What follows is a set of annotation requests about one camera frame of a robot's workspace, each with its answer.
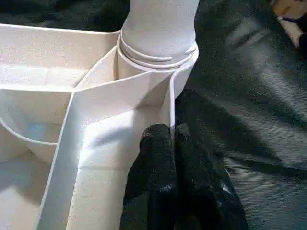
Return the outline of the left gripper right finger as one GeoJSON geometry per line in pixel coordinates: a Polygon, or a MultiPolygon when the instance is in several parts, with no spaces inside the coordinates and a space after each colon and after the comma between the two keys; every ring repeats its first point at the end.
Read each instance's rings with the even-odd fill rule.
{"type": "Polygon", "coordinates": [[[248,230],[245,211],[226,168],[193,142],[187,124],[175,129],[178,230],[248,230]]]}

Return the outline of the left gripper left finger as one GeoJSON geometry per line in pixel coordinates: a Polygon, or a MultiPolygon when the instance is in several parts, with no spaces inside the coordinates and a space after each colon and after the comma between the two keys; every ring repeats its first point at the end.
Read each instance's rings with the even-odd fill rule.
{"type": "Polygon", "coordinates": [[[177,174],[169,127],[142,133],[123,198],[121,230],[172,230],[177,215],[177,174]]]}

